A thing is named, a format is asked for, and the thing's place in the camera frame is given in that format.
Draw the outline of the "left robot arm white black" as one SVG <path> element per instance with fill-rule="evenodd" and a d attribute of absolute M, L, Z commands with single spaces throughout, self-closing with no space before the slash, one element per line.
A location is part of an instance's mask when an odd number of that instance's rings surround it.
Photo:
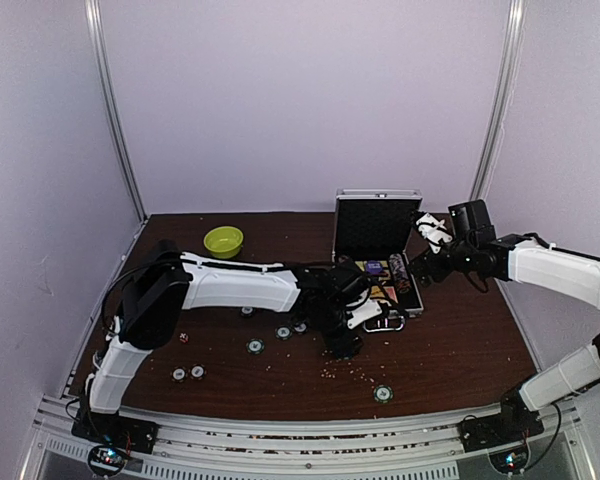
<path fill-rule="evenodd" d="M 381 313 L 365 273 L 343 263 L 253 264 L 182 252 L 160 241 L 146 262 L 113 284 L 121 299 L 106 326 L 105 345 L 93 357 L 73 433 L 112 445 L 153 432 L 120 417 L 121 401 L 144 360 L 166 345 L 182 311 L 206 307 L 290 313 L 322 335 L 337 358 L 356 355 L 355 328 Z"/>

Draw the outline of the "green poker chip front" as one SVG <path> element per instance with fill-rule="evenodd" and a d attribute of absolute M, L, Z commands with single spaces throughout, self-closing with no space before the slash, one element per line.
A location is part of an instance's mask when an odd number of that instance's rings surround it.
<path fill-rule="evenodd" d="M 376 402 L 386 404 L 394 397 L 393 389 L 388 385 L 378 385 L 374 388 L 373 398 Z"/>

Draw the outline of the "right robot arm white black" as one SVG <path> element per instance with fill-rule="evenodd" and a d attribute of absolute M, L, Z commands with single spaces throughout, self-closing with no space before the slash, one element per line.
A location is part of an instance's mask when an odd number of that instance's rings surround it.
<path fill-rule="evenodd" d="M 428 248 L 411 262 L 422 284 L 462 276 L 481 293 L 495 280 L 551 293 L 600 313 L 600 256 L 576 252 L 536 232 L 500 236 L 482 200 L 449 207 L 444 221 L 418 211 L 411 223 Z M 504 393 L 495 414 L 469 417 L 458 428 L 465 450 L 539 435 L 543 409 L 600 384 L 600 328 L 587 344 Z"/>

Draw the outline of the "purple round button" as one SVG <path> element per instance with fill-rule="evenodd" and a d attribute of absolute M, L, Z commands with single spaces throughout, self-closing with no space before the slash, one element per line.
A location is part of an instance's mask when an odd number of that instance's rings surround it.
<path fill-rule="evenodd" d="M 374 276 L 382 276 L 385 272 L 386 262 L 379 260 L 367 260 L 365 262 L 365 271 Z"/>

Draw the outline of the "aluminium poker case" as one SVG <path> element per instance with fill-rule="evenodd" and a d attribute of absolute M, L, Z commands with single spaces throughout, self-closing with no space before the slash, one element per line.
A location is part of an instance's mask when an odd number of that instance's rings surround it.
<path fill-rule="evenodd" d="M 332 258 L 348 257 L 366 274 L 365 262 L 386 262 L 382 276 L 368 274 L 376 280 L 366 295 L 366 301 L 376 299 L 390 304 L 386 319 L 365 322 L 359 327 L 367 333 L 398 332 L 410 318 L 420 316 L 423 302 L 412 274 L 406 247 L 412 231 L 412 215 L 421 205 L 418 190 L 340 189 L 336 193 L 335 228 Z M 401 254 L 410 273 L 412 290 L 406 295 L 396 293 L 388 265 L 392 254 Z"/>

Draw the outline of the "green poker chip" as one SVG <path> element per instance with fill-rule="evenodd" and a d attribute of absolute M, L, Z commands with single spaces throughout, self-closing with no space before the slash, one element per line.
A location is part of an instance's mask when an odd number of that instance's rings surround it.
<path fill-rule="evenodd" d="M 260 338 L 252 338 L 246 343 L 246 350 L 251 355 L 259 355 L 265 350 L 265 343 Z"/>
<path fill-rule="evenodd" d="M 373 398 L 376 402 L 386 404 L 394 397 L 393 389 L 388 385 L 378 385 L 374 388 Z"/>
<path fill-rule="evenodd" d="M 281 325 L 275 329 L 275 337 L 279 340 L 286 341 L 293 336 L 293 330 L 286 325 Z"/>

